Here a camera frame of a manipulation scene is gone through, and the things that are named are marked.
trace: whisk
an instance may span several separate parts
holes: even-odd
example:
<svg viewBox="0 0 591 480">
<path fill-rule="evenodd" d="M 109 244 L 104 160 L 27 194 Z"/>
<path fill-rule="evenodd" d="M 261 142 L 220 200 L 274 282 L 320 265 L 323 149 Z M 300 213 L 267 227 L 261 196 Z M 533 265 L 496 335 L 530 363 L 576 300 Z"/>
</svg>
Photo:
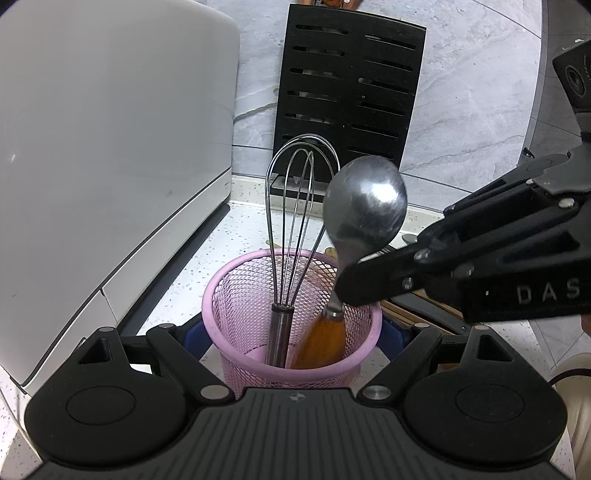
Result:
<svg viewBox="0 0 591 480">
<path fill-rule="evenodd" d="M 327 155 L 319 148 L 323 145 L 333 157 L 331 162 Z M 282 229 L 281 245 L 275 249 L 273 241 L 273 226 L 271 219 L 271 186 L 272 173 L 277 160 L 291 147 L 298 147 L 291 155 L 285 171 L 285 182 L 283 184 L 283 196 L 281 202 Z M 301 173 L 295 173 L 294 160 L 299 153 L 306 155 Z M 267 176 L 265 178 L 265 208 L 267 210 L 267 227 L 269 230 L 269 245 L 271 247 L 271 264 L 273 274 L 273 305 L 271 306 L 271 324 L 269 326 L 269 338 L 267 342 L 267 353 L 265 363 L 273 367 L 285 368 L 287 349 L 289 347 L 291 321 L 294 315 L 294 303 L 301 284 L 304 281 L 306 272 L 312 262 L 312 255 L 302 257 L 301 251 L 304 238 L 308 229 L 312 206 L 314 200 L 314 156 L 320 156 L 328 165 L 330 175 L 333 177 L 340 170 L 339 157 L 333 146 L 324 138 L 315 134 L 298 135 L 281 147 L 273 156 Z M 291 228 L 289 236 L 286 237 L 286 220 L 288 216 L 288 180 L 296 180 L 297 191 L 294 200 L 293 212 L 291 213 Z M 312 247 L 316 251 L 324 234 L 324 225 Z"/>
</svg>

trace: whisk handle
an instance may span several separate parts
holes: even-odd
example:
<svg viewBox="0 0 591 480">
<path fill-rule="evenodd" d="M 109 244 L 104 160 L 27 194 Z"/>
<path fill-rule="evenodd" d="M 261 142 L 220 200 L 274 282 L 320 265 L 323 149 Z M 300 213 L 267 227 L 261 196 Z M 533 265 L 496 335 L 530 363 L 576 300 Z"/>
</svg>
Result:
<svg viewBox="0 0 591 480">
<path fill-rule="evenodd" d="M 271 306 L 271 325 L 269 326 L 269 339 L 265 355 L 267 365 L 285 368 L 293 316 L 293 307 L 277 303 Z"/>
</svg>

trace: marble wall tile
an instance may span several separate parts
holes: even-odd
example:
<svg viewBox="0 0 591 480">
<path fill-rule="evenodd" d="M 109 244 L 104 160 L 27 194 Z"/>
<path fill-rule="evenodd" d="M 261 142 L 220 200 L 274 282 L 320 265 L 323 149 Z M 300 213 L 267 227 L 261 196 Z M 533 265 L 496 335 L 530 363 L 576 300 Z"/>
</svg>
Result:
<svg viewBox="0 0 591 480">
<path fill-rule="evenodd" d="M 264 148 L 232 148 L 232 173 L 264 177 L 271 162 L 272 152 Z M 443 209 L 464 198 L 469 192 L 422 178 L 402 174 L 406 185 L 408 202 L 442 212 Z"/>
<path fill-rule="evenodd" d="M 544 93 L 545 80 L 546 75 L 544 75 L 543 73 L 539 73 L 538 81 L 535 85 L 534 104 L 531 107 L 531 116 L 535 119 L 538 118 L 538 113 L 540 113 L 540 105 L 542 101 L 542 94 Z"/>
<path fill-rule="evenodd" d="M 542 33 L 542 7 L 540 0 L 475 0 L 477 3 L 509 17 L 519 25 L 527 28 L 538 37 Z"/>
<path fill-rule="evenodd" d="M 525 147 L 527 147 L 527 148 L 530 148 L 530 146 L 531 146 L 531 141 L 534 138 L 535 126 L 536 125 L 537 125 L 536 119 L 533 118 L 533 117 L 531 117 L 530 118 L 530 123 L 527 126 L 527 132 L 525 133 L 525 140 L 523 141 L 523 145 Z M 529 157 L 525 157 L 523 154 L 519 158 L 519 162 L 527 161 L 527 160 L 529 160 Z"/>
<path fill-rule="evenodd" d="M 474 29 L 488 23 L 490 30 L 474 43 L 466 32 L 459 37 L 459 27 L 431 31 L 444 47 L 436 61 L 447 65 L 424 64 L 401 164 L 404 172 L 472 191 L 518 162 L 540 58 L 539 38 L 475 5 L 483 11 L 472 15 L 479 19 Z"/>
<path fill-rule="evenodd" d="M 546 340 L 554 362 L 558 362 L 583 333 L 579 315 L 536 320 L 535 322 Z"/>
<path fill-rule="evenodd" d="M 580 135 L 581 129 L 560 80 L 556 77 L 546 77 L 543 91 L 537 119 L 574 135 Z"/>
<path fill-rule="evenodd" d="M 290 0 L 260 0 L 256 8 L 240 0 L 201 2 L 240 25 L 237 95 L 276 85 Z M 540 39 L 472 0 L 365 0 L 361 10 L 427 27 L 403 169 L 476 190 L 512 168 L 530 118 Z M 274 108 L 242 118 L 234 144 L 272 148 L 274 120 Z M 241 173 L 255 174 L 247 165 Z"/>
<path fill-rule="evenodd" d="M 542 4 L 542 38 L 548 35 L 548 0 L 541 0 Z"/>
<path fill-rule="evenodd" d="M 577 0 L 547 1 L 550 35 L 580 35 L 591 31 L 591 14 Z"/>
<path fill-rule="evenodd" d="M 540 64 L 538 65 L 538 73 L 545 73 L 548 65 L 548 34 L 543 33 L 540 40 Z"/>
<path fill-rule="evenodd" d="M 232 173 L 264 177 L 272 156 L 272 151 L 265 148 L 232 147 Z"/>
<path fill-rule="evenodd" d="M 445 207 L 461 200 L 469 192 L 431 180 L 402 174 L 407 189 L 408 202 L 411 205 L 442 212 Z"/>
<path fill-rule="evenodd" d="M 580 144 L 581 137 L 553 125 L 537 122 L 530 150 L 536 157 L 541 157 L 552 153 L 566 153 Z"/>
</svg>

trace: speckled white countertop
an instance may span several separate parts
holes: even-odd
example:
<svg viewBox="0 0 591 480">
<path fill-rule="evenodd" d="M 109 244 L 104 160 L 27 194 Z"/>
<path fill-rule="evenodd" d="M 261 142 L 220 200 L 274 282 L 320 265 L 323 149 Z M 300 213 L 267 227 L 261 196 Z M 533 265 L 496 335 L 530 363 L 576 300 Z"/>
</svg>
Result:
<svg viewBox="0 0 591 480">
<path fill-rule="evenodd" d="M 262 206 L 261 192 L 260 180 L 234 178 L 232 197 L 230 198 L 230 212 L 172 283 L 140 329 L 139 335 L 143 335 L 148 329 L 160 323 L 171 322 L 182 325 L 188 321 L 201 311 L 202 296 L 207 282 L 220 267 L 243 253 L 268 247 L 266 244 L 268 240 L 266 215 Z M 402 230 L 392 242 L 392 245 L 395 247 L 402 246 L 404 243 L 400 237 L 403 233 L 418 233 L 439 217 L 439 214 L 429 210 L 410 207 Z M 277 231 L 280 225 L 278 212 L 273 214 L 273 225 L 275 231 Z M 309 234 L 304 244 L 305 248 L 311 248 L 320 227 L 320 219 L 311 219 Z M 328 246 L 330 246 L 330 241 L 325 236 L 320 243 L 319 251 L 324 251 Z M 495 323 L 491 324 L 491 327 L 544 378 L 549 378 L 548 365 L 529 322 Z M 210 348 L 202 362 L 212 372 L 222 377 L 219 352 L 214 346 Z M 382 352 L 377 348 L 374 349 L 363 362 L 361 375 L 352 385 L 352 389 L 354 391 L 358 390 L 387 363 L 388 360 Z M 0 386 L 7 395 L 13 411 L 18 410 L 22 418 L 22 412 L 24 412 L 24 406 L 28 398 L 16 391 L 13 383 L 1 369 Z M 0 465 L 2 465 L 0 478 L 5 480 L 22 478 L 38 465 L 38 460 L 36 460 L 36 457 L 20 435 L 16 434 L 16 428 L 4 409 L 0 410 L 0 429 L 3 432 L 0 437 Z M 574 478 L 572 453 L 566 434 L 556 449 L 553 463 L 566 475 Z"/>
</svg>

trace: spoon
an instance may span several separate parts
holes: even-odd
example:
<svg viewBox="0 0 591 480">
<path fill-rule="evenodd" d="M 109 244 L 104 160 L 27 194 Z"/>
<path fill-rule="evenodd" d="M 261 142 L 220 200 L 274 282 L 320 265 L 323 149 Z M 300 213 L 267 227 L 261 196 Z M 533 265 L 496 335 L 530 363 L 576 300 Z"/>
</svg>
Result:
<svg viewBox="0 0 591 480">
<path fill-rule="evenodd" d="M 330 182 L 323 204 L 326 233 L 337 251 L 337 272 L 387 246 L 407 210 L 396 165 L 377 155 L 346 164 Z M 295 369 L 320 368 L 342 359 L 346 348 L 343 303 L 333 285 L 322 313 L 310 324 L 294 355 Z"/>
</svg>

